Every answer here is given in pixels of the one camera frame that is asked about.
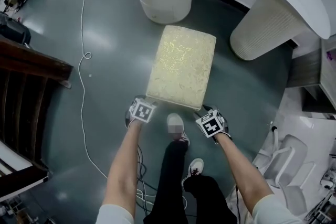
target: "shoe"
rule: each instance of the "shoe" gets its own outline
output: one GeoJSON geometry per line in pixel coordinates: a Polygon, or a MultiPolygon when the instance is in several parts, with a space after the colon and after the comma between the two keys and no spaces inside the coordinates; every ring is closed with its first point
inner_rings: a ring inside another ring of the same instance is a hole
{"type": "Polygon", "coordinates": [[[168,132],[173,135],[174,140],[188,142],[190,145],[190,140],[184,132],[184,124],[182,118],[176,114],[171,113],[167,117],[168,132]]]}
{"type": "Polygon", "coordinates": [[[198,176],[202,173],[204,167],[204,162],[201,158],[194,159],[188,168],[188,175],[182,180],[182,187],[185,180],[191,176],[198,176]]]}

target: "equipment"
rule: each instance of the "equipment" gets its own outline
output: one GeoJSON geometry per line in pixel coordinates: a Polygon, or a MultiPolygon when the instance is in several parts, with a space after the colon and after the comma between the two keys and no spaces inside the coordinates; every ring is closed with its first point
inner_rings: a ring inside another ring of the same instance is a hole
{"type": "Polygon", "coordinates": [[[219,109],[215,106],[203,105],[203,109],[207,112],[205,116],[201,116],[200,112],[195,112],[194,117],[196,119],[196,124],[201,130],[201,132],[207,137],[212,137],[216,144],[218,144],[216,138],[214,137],[217,133],[226,134],[231,140],[229,135],[229,126],[227,120],[222,116],[219,109]]]}
{"type": "Polygon", "coordinates": [[[330,167],[323,175],[320,185],[323,188],[331,189],[335,183],[336,183],[336,169],[334,167],[330,167]]]}
{"type": "Polygon", "coordinates": [[[129,112],[132,118],[148,123],[151,120],[156,106],[146,102],[143,98],[136,98],[129,112]]]}
{"type": "Polygon", "coordinates": [[[20,44],[29,44],[32,37],[27,27],[5,13],[0,13],[0,34],[20,44]]]}

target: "forearm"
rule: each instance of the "forearm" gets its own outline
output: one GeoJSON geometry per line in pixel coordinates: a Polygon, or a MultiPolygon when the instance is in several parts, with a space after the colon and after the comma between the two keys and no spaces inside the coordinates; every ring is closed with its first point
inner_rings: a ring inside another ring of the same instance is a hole
{"type": "Polygon", "coordinates": [[[141,123],[130,124],[110,168],[104,204],[125,208],[134,217],[136,176],[138,172],[138,140],[141,123]]]}
{"type": "Polygon", "coordinates": [[[227,135],[219,133],[216,139],[224,150],[237,187],[247,209],[252,214],[256,203],[273,192],[259,170],[251,164],[227,135]]]}

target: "floor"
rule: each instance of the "floor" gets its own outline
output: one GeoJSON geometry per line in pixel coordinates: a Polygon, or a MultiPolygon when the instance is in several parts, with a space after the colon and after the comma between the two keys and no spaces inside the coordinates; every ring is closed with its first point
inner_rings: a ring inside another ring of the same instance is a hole
{"type": "MultiPolygon", "coordinates": [[[[82,87],[77,70],[81,6],[82,0],[29,0],[17,14],[31,29],[33,49],[74,66],[72,89],[57,90],[47,115],[43,161],[50,168],[50,181],[26,194],[42,206],[35,206],[44,211],[42,215],[57,223],[94,223],[106,186],[83,146],[82,87]]],[[[279,108],[292,49],[285,44],[251,62],[237,59],[229,48],[229,36],[243,16],[218,0],[193,0],[190,14],[177,25],[217,37],[204,103],[220,108],[235,143],[252,161],[279,108]]],[[[92,52],[92,58],[81,66],[88,151],[107,174],[125,133],[124,112],[135,95],[146,91],[164,26],[146,18],[139,0],[86,0],[83,21],[85,50],[92,52]]],[[[186,163],[203,158],[204,174],[213,176],[228,195],[234,181],[221,149],[202,136],[190,110],[178,107],[162,108],[142,131],[140,146],[148,168],[145,180],[158,184],[164,149],[170,141],[165,120],[172,111],[183,117],[191,139],[186,163]]],[[[185,197],[186,212],[195,214],[195,200],[189,194],[185,197]]],[[[136,223],[142,223],[143,216],[138,208],[136,223]]]]}

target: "black pants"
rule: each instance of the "black pants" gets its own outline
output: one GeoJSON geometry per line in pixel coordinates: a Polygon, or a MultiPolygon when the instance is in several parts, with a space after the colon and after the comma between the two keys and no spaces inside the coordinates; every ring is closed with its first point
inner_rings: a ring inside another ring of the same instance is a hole
{"type": "MultiPolygon", "coordinates": [[[[181,180],[184,155],[188,143],[174,141],[167,147],[160,174],[158,191],[152,212],[144,218],[144,224],[188,223],[184,212],[181,180]]],[[[237,223],[237,218],[228,209],[217,182],[209,176],[191,176],[184,182],[184,189],[197,202],[197,224],[237,223]]]]}

